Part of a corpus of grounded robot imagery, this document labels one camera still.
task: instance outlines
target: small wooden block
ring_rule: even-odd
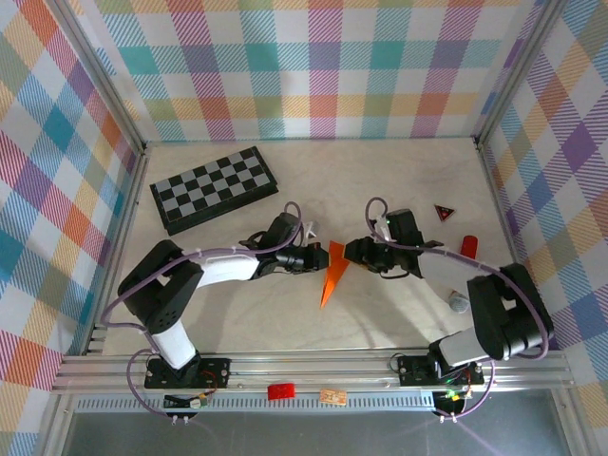
[[[338,389],[322,389],[319,402],[322,404],[333,404],[335,406],[346,406],[347,393]]]

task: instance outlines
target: small red object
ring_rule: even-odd
[[[449,207],[440,206],[439,204],[435,204],[435,210],[437,211],[437,215],[439,216],[439,220],[441,222],[446,221],[447,219],[452,217],[454,212],[456,212],[455,209],[450,209]]]
[[[465,236],[463,246],[460,248],[460,255],[475,259],[477,256],[477,244],[479,240],[474,236]]]
[[[295,384],[281,383],[279,385],[271,385],[268,387],[268,400],[275,401],[276,399],[292,399],[295,397]]]

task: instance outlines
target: plaid fabric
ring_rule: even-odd
[[[515,44],[509,51],[508,57],[504,61],[503,68],[501,69],[498,78],[496,78],[496,81],[494,82],[492,91],[487,97],[487,100],[485,100],[484,108],[482,109],[482,114],[481,116],[479,116],[479,119],[475,124],[475,128],[473,129],[473,136],[478,136],[480,134],[481,129],[484,126],[485,121],[487,120],[487,116],[496,102],[496,98],[504,89],[504,85],[511,74],[513,66],[522,58],[523,44],[527,41],[528,37],[530,36],[530,33],[532,33],[532,30],[539,18],[539,15],[541,14],[542,8],[546,3],[547,0],[535,0],[534,6],[528,14],[528,17],[526,18],[525,23],[523,24],[520,34],[517,37],[517,40],[515,40]]]
[[[42,0],[0,0],[0,455],[29,455],[135,155]]]
[[[491,140],[520,255],[608,448],[608,2],[571,0]]]
[[[494,68],[505,65],[505,38],[519,32],[512,19],[530,8],[520,0],[70,3],[152,141],[469,136]]]

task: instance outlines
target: red triangle sign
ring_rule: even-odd
[[[454,214],[454,212],[456,212],[454,209],[440,206],[438,204],[435,204],[435,210],[437,211],[437,215],[439,216],[440,221],[446,221],[447,219],[452,217],[452,214]]]

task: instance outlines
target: red block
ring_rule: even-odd
[[[281,383],[279,385],[271,385],[268,387],[268,400],[276,399],[292,399],[295,397],[295,384]]]
[[[479,240],[474,236],[465,236],[463,246],[460,248],[460,255],[473,258],[477,256],[477,244]]]

